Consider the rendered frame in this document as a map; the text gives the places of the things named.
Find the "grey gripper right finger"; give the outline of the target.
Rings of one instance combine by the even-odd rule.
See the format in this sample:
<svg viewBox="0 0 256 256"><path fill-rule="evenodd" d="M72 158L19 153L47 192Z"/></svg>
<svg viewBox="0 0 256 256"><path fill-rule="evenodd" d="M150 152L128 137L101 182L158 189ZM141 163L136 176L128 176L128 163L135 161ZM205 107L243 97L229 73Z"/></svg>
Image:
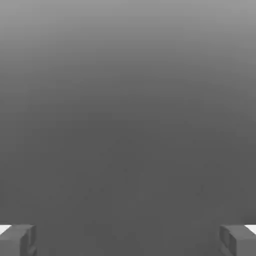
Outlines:
<svg viewBox="0 0 256 256"><path fill-rule="evenodd" d="M256 224L221 225L219 251L223 256L256 256Z"/></svg>

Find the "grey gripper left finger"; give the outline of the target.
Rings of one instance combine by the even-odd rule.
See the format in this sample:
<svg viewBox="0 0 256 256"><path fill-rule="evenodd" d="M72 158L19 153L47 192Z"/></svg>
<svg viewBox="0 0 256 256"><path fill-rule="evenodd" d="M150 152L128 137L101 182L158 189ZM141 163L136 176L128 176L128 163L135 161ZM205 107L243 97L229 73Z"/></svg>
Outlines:
<svg viewBox="0 0 256 256"><path fill-rule="evenodd" d="M37 226L10 225L0 234L0 256L38 256Z"/></svg>

